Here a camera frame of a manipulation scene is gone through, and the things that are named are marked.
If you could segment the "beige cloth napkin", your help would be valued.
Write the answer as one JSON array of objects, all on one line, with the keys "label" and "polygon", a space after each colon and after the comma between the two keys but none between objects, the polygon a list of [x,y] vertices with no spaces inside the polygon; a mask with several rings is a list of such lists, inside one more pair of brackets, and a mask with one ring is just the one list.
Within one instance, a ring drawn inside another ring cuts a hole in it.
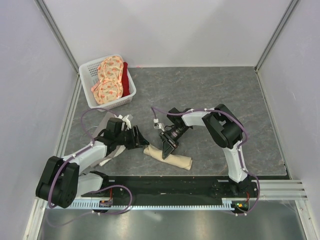
[{"label": "beige cloth napkin", "polygon": [[189,171],[192,168],[193,160],[191,157],[169,154],[167,158],[163,159],[162,158],[163,151],[154,147],[151,144],[148,145],[143,150],[143,153],[160,162],[163,162],[181,169],[185,169]]}]

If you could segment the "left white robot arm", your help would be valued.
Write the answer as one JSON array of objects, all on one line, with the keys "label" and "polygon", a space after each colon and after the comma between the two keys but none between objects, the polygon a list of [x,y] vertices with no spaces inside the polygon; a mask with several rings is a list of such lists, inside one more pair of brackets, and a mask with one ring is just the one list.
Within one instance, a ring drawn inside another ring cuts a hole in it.
[{"label": "left white robot arm", "polygon": [[111,117],[87,146],[73,154],[51,156],[47,160],[35,195],[47,201],[51,208],[67,208],[78,195],[79,176],[83,170],[113,153],[118,146],[131,150],[149,144],[138,126],[129,126],[129,121]]}]

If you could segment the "grey cloth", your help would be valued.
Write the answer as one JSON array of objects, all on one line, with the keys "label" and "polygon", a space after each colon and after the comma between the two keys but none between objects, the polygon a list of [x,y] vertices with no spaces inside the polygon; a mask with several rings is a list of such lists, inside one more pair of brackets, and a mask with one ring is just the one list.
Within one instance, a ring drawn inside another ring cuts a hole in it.
[{"label": "grey cloth", "polygon": [[106,128],[107,126],[107,122],[110,118],[114,117],[115,115],[107,112],[104,116],[104,118],[102,119],[102,121],[100,122],[100,124],[97,126],[97,128],[95,129],[95,131],[93,132],[92,136],[95,138],[98,136],[98,134]]}]

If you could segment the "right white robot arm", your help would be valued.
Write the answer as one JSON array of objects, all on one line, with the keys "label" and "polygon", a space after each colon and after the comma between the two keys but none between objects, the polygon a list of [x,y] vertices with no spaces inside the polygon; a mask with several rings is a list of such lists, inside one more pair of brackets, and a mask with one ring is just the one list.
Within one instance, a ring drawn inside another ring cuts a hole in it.
[{"label": "right white robot arm", "polygon": [[162,140],[162,159],[179,146],[178,140],[194,126],[205,127],[213,141],[223,150],[228,167],[228,186],[235,197],[242,196],[250,186],[251,179],[245,165],[242,145],[247,137],[244,126],[224,105],[214,108],[192,109],[179,111],[173,107],[166,113],[173,123],[170,129],[162,129],[159,134]]}]

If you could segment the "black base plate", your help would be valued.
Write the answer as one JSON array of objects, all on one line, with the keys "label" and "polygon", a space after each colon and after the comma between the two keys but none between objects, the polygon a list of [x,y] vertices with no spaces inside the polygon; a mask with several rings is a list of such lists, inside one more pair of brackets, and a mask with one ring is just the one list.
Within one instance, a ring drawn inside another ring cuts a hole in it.
[{"label": "black base plate", "polygon": [[127,187],[135,198],[160,197],[210,199],[256,198],[259,193],[257,183],[249,176],[240,183],[228,177],[217,176],[106,176],[99,190],[85,190],[81,194],[88,196],[120,197],[120,188]]}]

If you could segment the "red cloth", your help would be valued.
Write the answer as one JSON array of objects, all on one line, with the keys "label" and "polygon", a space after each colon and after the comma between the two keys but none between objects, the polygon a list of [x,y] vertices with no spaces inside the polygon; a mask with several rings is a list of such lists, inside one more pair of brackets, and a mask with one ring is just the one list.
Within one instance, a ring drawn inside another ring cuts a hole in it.
[{"label": "red cloth", "polygon": [[129,85],[129,77],[128,77],[128,63],[124,62],[123,63],[123,72],[122,72],[122,88],[123,88],[123,93],[122,97],[126,97],[130,95],[130,85]]}]

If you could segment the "orange floral cloth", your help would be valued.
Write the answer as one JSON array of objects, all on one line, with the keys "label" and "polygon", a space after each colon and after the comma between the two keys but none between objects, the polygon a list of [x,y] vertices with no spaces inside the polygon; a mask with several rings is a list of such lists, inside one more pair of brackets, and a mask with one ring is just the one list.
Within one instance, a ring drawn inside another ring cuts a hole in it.
[{"label": "orange floral cloth", "polygon": [[105,58],[97,68],[97,83],[91,92],[98,105],[118,100],[123,95],[122,75],[124,61],[121,56],[112,55]]}]

